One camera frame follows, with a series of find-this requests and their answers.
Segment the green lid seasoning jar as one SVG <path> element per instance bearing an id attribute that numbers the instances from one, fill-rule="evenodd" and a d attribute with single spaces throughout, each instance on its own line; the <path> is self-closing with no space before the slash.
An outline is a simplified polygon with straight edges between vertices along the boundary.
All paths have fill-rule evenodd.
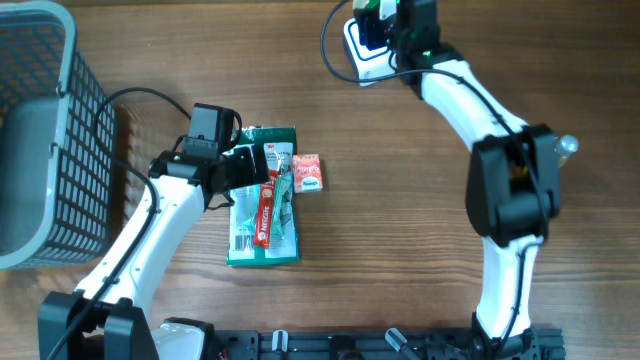
<path id="1" fill-rule="evenodd" d="M 380 7 L 380 2 L 381 0 L 353 0 L 352 9 L 354 11 L 377 11 Z"/>

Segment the mint green wipes sachet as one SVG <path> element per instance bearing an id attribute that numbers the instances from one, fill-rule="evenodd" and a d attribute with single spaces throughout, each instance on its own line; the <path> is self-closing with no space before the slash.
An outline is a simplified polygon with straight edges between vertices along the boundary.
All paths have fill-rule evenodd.
<path id="1" fill-rule="evenodd" d="M 280 219 L 280 217 L 281 217 L 281 210 L 285 203 L 285 194 L 289 190 L 291 182 L 292 182 L 292 177 L 290 175 L 281 175 L 278 172 L 278 181 L 277 181 L 276 193 L 275 193 L 275 208 L 274 208 L 273 221 L 271 226 L 271 237 L 270 237 L 271 243 L 272 243 L 272 238 L 274 236 L 282 236 L 284 234 L 284 230 L 282 229 L 283 227 L 282 220 Z M 242 225 L 244 229 L 248 230 L 253 235 L 253 244 L 254 244 L 254 235 L 256 231 L 256 228 L 255 228 L 256 214 L 258 210 L 259 191 L 260 191 L 261 185 L 262 184 L 248 186 L 248 187 L 240 188 L 233 191 L 236 204 L 239 206 L 238 222 Z"/>

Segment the pink Kleenex tissue pack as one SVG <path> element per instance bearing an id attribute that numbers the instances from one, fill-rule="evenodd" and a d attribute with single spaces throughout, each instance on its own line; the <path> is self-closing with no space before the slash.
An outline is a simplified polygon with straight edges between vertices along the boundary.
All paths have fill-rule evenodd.
<path id="1" fill-rule="evenodd" d="M 294 192 L 310 193 L 323 190 L 321 161 L 318 154 L 293 156 Z"/>

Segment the yellow oil bottle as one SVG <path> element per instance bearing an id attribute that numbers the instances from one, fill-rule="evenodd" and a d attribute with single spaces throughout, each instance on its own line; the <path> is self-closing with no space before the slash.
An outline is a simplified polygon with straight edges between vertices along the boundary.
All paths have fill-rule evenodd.
<path id="1" fill-rule="evenodd" d="M 562 168 L 566 162 L 579 150 L 579 140 L 573 135 L 563 135 L 555 139 L 555 152 L 558 158 L 558 167 Z M 510 179 L 524 179 L 529 175 L 529 167 L 526 165 L 511 164 Z"/>

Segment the red Nescafe coffee stick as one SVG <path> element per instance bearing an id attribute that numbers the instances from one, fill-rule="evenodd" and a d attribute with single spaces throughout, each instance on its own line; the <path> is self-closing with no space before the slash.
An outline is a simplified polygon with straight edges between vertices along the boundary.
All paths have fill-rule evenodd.
<path id="1" fill-rule="evenodd" d="M 256 214 L 254 245 L 259 248 L 270 247 L 271 226 L 275 208 L 275 193 L 278 172 L 269 171 L 269 179 L 260 186 L 258 210 Z"/>

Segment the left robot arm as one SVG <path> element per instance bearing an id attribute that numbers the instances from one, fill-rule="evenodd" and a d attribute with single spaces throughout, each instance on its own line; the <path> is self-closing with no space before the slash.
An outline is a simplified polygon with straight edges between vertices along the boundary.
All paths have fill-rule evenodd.
<path id="1" fill-rule="evenodd" d="M 171 258 L 211 199 L 268 179 L 264 151 L 239 146 L 240 115 L 197 104 L 179 151 L 162 152 L 133 216 L 101 263 L 70 294 L 52 292 L 38 316 L 43 359 L 221 359 L 215 327 L 147 314 Z"/>

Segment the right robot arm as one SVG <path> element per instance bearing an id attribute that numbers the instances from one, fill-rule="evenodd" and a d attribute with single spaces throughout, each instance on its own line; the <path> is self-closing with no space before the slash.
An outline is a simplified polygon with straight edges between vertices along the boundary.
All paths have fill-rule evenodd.
<path id="1" fill-rule="evenodd" d="M 434 1 L 356 1 L 344 27 L 358 82 L 398 78 L 436 109 L 470 152 L 466 212 L 483 246 L 483 285 L 472 325 L 423 353 L 468 359 L 543 359 L 528 303 L 537 252 L 559 213 L 556 136 L 504 108 L 463 55 L 440 39 Z"/>

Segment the white barcode scanner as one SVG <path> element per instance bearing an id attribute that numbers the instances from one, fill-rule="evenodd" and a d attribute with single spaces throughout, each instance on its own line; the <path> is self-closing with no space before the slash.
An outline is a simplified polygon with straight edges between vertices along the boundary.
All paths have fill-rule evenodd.
<path id="1" fill-rule="evenodd" d="M 362 87 L 372 85 L 371 78 L 378 78 L 394 73 L 395 60 L 388 47 L 369 50 L 360 44 L 359 27 L 354 18 L 349 19 L 343 27 L 343 47 L 351 66 L 359 79 L 365 80 Z"/>

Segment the grey plastic mesh basket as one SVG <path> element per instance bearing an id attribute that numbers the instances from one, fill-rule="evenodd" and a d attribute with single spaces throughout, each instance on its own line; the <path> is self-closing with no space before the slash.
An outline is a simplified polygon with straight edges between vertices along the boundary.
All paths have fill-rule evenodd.
<path id="1" fill-rule="evenodd" d="M 1 266 L 83 264 L 109 244 L 118 122 L 50 1 L 1 7 Z"/>

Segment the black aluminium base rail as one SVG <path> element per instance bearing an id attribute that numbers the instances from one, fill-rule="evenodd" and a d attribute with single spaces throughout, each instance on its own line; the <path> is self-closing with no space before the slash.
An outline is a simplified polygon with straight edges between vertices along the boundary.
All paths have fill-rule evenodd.
<path id="1" fill-rule="evenodd" d="M 216 336 L 221 359 L 493 359 L 499 342 L 484 342 L 469 328 L 422 332 L 286 332 L 226 330 Z"/>

